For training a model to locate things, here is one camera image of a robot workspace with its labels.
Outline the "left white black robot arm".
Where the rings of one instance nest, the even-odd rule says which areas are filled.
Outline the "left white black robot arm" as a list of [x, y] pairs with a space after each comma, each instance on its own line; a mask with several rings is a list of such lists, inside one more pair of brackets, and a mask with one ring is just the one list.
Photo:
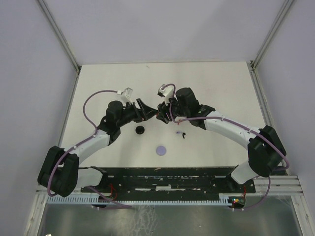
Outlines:
[[47, 188], [50, 197], [67, 197], [75, 189], [79, 176], [79, 165], [100, 149], [114, 143], [121, 134], [121, 127], [130, 123], [147, 121], [158, 114], [158, 110], [147, 106], [140, 98], [123, 105], [120, 101], [108, 104], [106, 115], [86, 139], [69, 149], [51, 147], [39, 172], [37, 182]]

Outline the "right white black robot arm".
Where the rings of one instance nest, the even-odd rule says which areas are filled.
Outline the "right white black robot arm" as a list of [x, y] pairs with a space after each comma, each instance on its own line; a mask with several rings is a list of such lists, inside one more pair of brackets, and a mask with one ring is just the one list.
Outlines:
[[273, 127], [257, 128], [227, 118], [215, 108], [200, 104], [191, 88], [176, 90], [174, 84], [167, 84], [157, 94], [164, 99], [157, 107], [158, 120], [176, 124], [188, 121], [195, 127], [223, 135], [247, 150], [247, 161], [227, 176], [229, 191], [238, 192], [250, 179], [269, 177], [275, 171], [289, 168], [286, 151]]

